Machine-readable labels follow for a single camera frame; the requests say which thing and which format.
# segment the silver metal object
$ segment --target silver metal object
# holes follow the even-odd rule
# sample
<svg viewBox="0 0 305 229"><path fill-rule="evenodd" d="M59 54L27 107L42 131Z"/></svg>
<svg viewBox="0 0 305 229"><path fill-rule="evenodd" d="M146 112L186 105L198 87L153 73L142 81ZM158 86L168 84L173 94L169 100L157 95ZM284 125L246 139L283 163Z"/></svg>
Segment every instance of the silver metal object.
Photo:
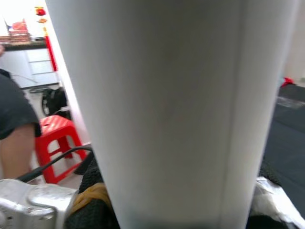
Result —
<svg viewBox="0 0 305 229"><path fill-rule="evenodd" d="M63 229L76 190L0 180L0 229Z"/></svg>

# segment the kitchen counter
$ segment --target kitchen counter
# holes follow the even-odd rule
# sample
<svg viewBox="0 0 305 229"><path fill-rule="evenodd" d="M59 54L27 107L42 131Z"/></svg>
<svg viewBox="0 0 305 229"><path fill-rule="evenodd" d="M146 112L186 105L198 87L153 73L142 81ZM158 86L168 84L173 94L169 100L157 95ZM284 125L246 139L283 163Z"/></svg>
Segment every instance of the kitchen counter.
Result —
<svg viewBox="0 0 305 229"><path fill-rule="evenodd" d="M45 49L45 41L37 42L17 42L10 44L2 44L5 47L5 51L19 51L19 50L31 50L31 49Z"/></svg>

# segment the black bag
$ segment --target black bag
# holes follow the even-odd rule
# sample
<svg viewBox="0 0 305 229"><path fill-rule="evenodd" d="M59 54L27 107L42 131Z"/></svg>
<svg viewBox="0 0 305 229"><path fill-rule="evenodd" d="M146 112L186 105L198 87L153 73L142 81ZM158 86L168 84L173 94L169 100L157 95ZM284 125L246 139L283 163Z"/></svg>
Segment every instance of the black bag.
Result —
<svg viewBox="0 0 305 229"><path fill-rule="evenodd" d="M56 90L51 88L43 90L41 106L45 116L60 115L71 120L69 111L60 111L62 107L67 106L66 94L62 87L59 87Z"/></svg>

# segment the red plastic stool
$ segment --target red plastic stool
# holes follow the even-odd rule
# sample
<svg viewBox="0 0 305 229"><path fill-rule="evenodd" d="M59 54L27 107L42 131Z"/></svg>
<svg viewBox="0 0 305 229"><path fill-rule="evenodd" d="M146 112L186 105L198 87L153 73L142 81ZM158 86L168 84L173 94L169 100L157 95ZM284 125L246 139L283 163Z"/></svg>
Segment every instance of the red plastic stool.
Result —
<svg viewBox="0 0 305 229"><path fill-rule="evenodd" d="M76 132L75 126L72 121L63 118L58 115L52 115L40 120L41 137L36 138L36 155L40 166L43 166L51 162L51 156L59 153L66 152L71 149L67 141L67 136L70 136L75 144L75 146L81 146L80 138ZM60 146L57 150L53 152L48 151L48 145L57 140ZM84 150L75 151L81 160L85 159L86 153ZM73 158L72 154L67 155L65 158ZM43 171L44 179L47 183L57 184L59 181L64 179L72 170L74 170L80 163L70 167L65 172L59 176L55 176L53 166L48 167Z"/></svg>

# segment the black cable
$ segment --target black cable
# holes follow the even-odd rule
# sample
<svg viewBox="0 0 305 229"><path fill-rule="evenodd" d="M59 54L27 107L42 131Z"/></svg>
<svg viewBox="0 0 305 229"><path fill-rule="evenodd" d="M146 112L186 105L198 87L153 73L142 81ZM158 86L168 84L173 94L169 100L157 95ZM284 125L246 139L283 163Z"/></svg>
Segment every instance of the black cable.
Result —
<svg viewBox="0 0 305 229"><path fill-rule="evenodd" d="M62 159L66 155L68 155L68 154L70 154L70 153L72 153L74 151L80 150L80 149L89 150L89 151L92 152L92 148L89 147L89 146L77 146L77 147L74 147L72 149L67 150L62 155L60 155L59 157L55 158L54 160L52 160L51 162L47 163L46 165L40 166L40 167L32 170L29 173L26 173L26 174L24 174L24 175L22 175L20 177L17 177L16 179L20 180L20 181L23 181L23 182L29 182L30 180L33 180L33 179L39 177L40 175L42 175L43 170L45 170L47 167L53 165L55 162L59 161L60 159Z"/></svg>

